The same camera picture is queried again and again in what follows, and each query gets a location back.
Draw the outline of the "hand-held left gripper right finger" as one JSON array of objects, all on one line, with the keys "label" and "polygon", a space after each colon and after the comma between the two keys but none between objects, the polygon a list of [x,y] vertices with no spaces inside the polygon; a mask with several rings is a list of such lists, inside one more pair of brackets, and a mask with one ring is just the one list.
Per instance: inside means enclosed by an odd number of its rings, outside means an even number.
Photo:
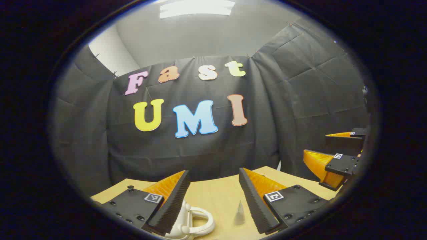
[{"label": "hand-held left gripper right finger", "polygon": [[246,168],[239,169],[239,183],[260,234],[298,224],[328,202],[299,184],[286,187]]}]

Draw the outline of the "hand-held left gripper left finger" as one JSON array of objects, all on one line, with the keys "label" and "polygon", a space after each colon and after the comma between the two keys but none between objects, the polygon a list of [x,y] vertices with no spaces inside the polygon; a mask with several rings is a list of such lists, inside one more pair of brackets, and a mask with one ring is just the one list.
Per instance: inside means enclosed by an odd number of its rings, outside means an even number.
[{"label": "hand-held left gripper left finger", "polygon": [[170,233],[190,186],[189,171],[183,170],[143,190],[126,190],[97,207],[134,228],[158,235]]}]

